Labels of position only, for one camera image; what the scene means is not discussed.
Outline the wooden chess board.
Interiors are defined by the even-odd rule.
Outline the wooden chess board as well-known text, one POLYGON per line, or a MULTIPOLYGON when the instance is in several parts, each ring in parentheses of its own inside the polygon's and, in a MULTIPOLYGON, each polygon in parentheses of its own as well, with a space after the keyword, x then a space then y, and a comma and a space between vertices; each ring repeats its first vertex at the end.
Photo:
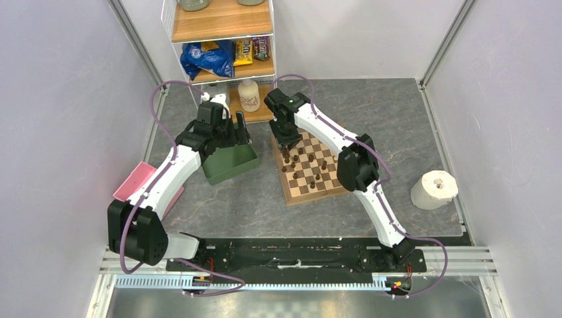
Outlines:
POLYGON ((278 174, 287 205, 348 194, 337 179, 338 159, 314 135, 299 129, 302 139, 289 151, 272 137, 278 174))

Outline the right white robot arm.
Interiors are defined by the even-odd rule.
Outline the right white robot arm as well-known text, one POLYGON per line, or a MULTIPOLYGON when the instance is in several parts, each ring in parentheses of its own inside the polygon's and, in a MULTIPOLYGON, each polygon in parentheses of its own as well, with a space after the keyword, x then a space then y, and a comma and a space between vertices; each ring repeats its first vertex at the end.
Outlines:
POLYGON ((388 206, 378 173, 382 159, 374 149, 372 138, 344 129, 302 93, 289 96, 276 88, 266 95, 264 103, 274 115, 270 128, 281 150, 295 148, 302 139, 299 133, 302 129, 337 155, 337 179, 358 197, 373 222, 384 251, 384 265, 391 271, 405 267, 415 245, 388 206))

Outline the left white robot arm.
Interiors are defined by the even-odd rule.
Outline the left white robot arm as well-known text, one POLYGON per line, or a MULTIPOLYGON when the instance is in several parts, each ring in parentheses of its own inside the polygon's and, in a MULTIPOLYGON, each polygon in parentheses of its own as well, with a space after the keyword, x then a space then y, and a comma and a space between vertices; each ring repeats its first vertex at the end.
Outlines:
POLYGON ((168 234, 162 225, 164 210, 184 182, 218 149, 248 144, 250 135, 242 111, 230 113, 215 101, 200 104, 196 119, 174 139, 166 159, 155 173, 126 200, 113 200, 107 209, 110 251, 154 266, 163 259, 182 258, 191 270, 201 270, 208 253, 199 239, 168 234))

